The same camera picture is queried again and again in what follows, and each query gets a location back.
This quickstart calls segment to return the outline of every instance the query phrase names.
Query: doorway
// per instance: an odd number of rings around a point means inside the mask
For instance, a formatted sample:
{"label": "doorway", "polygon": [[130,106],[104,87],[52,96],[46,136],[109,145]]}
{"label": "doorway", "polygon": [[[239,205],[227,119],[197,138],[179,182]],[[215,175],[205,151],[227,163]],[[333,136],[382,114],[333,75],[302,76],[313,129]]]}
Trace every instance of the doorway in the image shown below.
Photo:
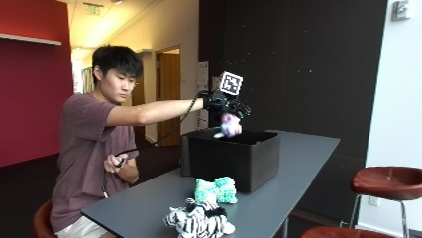
{"label": "doorway", "polygon": [[[142,53],[137,53],[138,58],[142,59]],[[132,105],[145,104],[145,92],[144,92],[144,73],[140,76],[136,86],[132,91]],[[134,135],[137,138],[145,139],[145,126],[133,126]]]}
{"label": "doorway", "polygon": [[[173,46],[155,52],[157,66],[157,101],[181,99],[181,52]],[[157,123],[157,146],[181,144],[181,118]]]}

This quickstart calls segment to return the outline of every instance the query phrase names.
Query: white wall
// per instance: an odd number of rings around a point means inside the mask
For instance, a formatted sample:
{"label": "white wall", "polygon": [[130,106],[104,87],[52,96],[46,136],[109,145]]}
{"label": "white wall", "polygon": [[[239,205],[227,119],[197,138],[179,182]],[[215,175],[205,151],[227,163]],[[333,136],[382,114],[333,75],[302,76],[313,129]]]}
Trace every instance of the white wall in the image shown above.
{"label": "white wall", "polygon": [[[114,36],[109,43],[124,45],[136,52],[141,49],[158,51],[181,45],[181,97],[194,98],[197,95],[197,62],[199,34],[199,1],[162,0],[155,1],[145,15],[138,17],[129,27]],[[145,102],[155,101],[155,55],[145,53],[144,86]],[[181,132],[197,130],[197,113],[185,119]],[[157,139],[155,124],[145,127],[145,135]]]}
{"label": "white wall", "polygon": [[[412,17],[391,21],[387,2],[380,61],[368,135],[366,166],[422,168],[422,0],[412,0]],[[422,199],[406,203],[407,225],[422,231]],[[399,203],[359,207],[358,226],[402,236]]]}

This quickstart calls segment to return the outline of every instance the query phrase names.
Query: plush toy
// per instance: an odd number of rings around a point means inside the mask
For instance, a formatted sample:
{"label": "plush toy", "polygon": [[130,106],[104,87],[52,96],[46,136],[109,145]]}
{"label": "plush toy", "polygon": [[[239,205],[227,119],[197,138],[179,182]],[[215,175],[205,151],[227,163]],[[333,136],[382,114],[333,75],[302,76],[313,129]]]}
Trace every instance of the plush toy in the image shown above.
{"label": "plush toy", "polygon": [[234,232],[234,226],[226,221],[226,212],[211,201],[197,202],[186,199],[186,207],[170,207],[163,218],[166,226],[175,227],[178,238],[218,238]]}
{"label": "plush toy", "polygon": [[197,178],[195,201],[237,203],[234,180],[230,177],[217,178],[213,182]]}
{"label": "plush toy", "polygon": [[241,125],[238,124],[239,119],[229,113],[223,113],[221,115],[221,125],[219,125],[219,133],[215,133],[213,136],[215,138],[219,137],[233,137],[241,133]]}

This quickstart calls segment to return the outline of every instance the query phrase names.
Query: ceiling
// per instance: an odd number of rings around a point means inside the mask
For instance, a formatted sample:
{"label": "ceiling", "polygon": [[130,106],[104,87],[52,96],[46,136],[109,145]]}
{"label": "ceiling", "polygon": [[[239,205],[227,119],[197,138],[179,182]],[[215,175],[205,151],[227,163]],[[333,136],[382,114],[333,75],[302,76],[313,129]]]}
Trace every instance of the ceiling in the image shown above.
{"label": "ceiling", "polygon": [[158,0],[57,0],[68,3],[70,58],[81,60],[140,17]]}

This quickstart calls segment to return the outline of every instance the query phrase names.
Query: chair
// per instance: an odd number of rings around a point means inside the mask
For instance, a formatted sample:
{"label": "chair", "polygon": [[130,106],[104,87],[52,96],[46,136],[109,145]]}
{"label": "chair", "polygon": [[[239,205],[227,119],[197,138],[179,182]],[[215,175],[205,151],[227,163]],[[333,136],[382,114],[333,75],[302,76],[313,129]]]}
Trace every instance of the chair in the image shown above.
{"label": "chair", "polygon": [[408,229],[403,200],[422,197],[422,170],[410,167],[363,168],[351,178],[351,190],[355,192],[355,200],[350,228],[358,199],[362,195],[370,195],[400,203],[403,237],[407,238]]}
{"label": "chair", "polygon": [[301,238],[394,238],[394,236],[359,229],[317,226],[309,229]]}
{"label": "chair", "polygon": [[46,201],[34,214],[33,229],[37,238],[57,237],[50,224],[52,207],[52,202]]}

